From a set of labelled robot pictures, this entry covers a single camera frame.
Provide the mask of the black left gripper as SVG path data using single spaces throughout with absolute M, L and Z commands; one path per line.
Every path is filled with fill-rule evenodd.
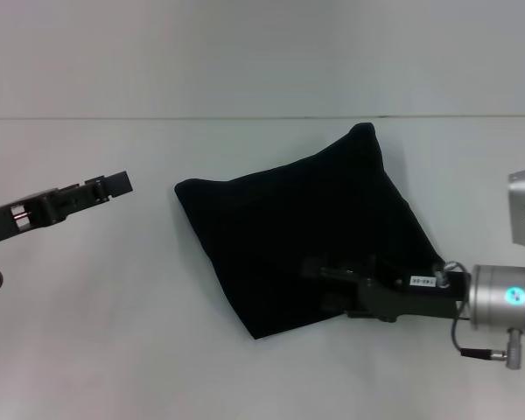
M 95 207 L 97 202 L 107 202 L 132 191 L 128 173 L 122 171 L 92 178 L 84 185 L 54 188 L 0 206 L 0 242 L 61 223 L 71 214 Z

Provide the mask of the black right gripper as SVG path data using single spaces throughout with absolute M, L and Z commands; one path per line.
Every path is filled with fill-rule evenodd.
M 337 261 L 328 255 L 308 256 L 301 264 L 300 277 L 320 282 L 359 284 L 359 293 L 327 291 L 321 297 L 321 311 L 346 315 L 350 319 L 379 319 L 393 323 L 401 316 L 454 319 L 458 302 L 466 294 L 469 276 L 450 272 L 448 284 L 440 287 L 434 276 L 411 275 L 386 285 L 374 276 L 377 259 Z

